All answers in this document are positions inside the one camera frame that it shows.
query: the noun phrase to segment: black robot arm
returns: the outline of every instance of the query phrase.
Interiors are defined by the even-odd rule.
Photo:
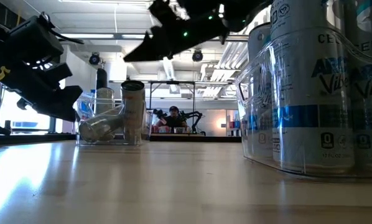
[[[203,117],[203,114],[198,112],[198,111],[194,111],[194,112],[191,112],[191,113],[185,113],[183,111],[180,112],[180,117],[186,121],[187,119],[189,118],[197,118],[196,121],[194,122],[194,124],[192,125],[192,131],[194,134],[197,133],[197,130],[196,130],[196,126],[198,124],[198,122],[201,120],[201,118]]]
[[[162,26],[146,32],[140,46],[125,56],[125,62],[145,62],[172,58],[184,50],[220,37],[222,44],[230,32],[244,29],[273,0],[177,0],[189,19],[175,15],[170,0],[154,0],[149,8]]]
[[[72,76],[66,63],[49,69],[44,64],[63,54],[58,38],[82,42],[62,36],[54,28],[45,13],[31,17],[9,32],[0,28],[0,83],[22,97],[17,103],[20,109],[29,105],[40,114],[75,121],[73,104],[82,89],[60,88],[59,81]]]

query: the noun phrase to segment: security camera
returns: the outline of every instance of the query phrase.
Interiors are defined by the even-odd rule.
[[[100,57],[98,52],[92,53],[91,57],[89,58],[89,63],[91,65],[99,65],[100,63]]]
[[[194,62],[201,62],[203,60],[203,53],[201,50],[195,50],[192,59]]]

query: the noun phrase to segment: table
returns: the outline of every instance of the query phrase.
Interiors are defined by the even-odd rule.
[[[372,183],[296,178],[240,143],[9,146],[0,223],[372,223]]]

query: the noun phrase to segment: baseball cap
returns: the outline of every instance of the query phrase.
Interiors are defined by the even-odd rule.
[[[179,109],[178,109],[178,107],[176,107],[176,106],[171,106],[170,108],[169,108],[169,111],[171,112],[171,111],[178,111],[179,112]]]

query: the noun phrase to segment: person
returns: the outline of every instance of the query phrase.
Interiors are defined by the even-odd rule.
[[[157,122],[157,126],[168,126],[170,128],[187,128],[186,121],[182,120],[182,118],[179,116],[179,109],[176,106],[171,106],[169,108],[170,116],[166,116],[165,118],[162,118],[160,121]]]

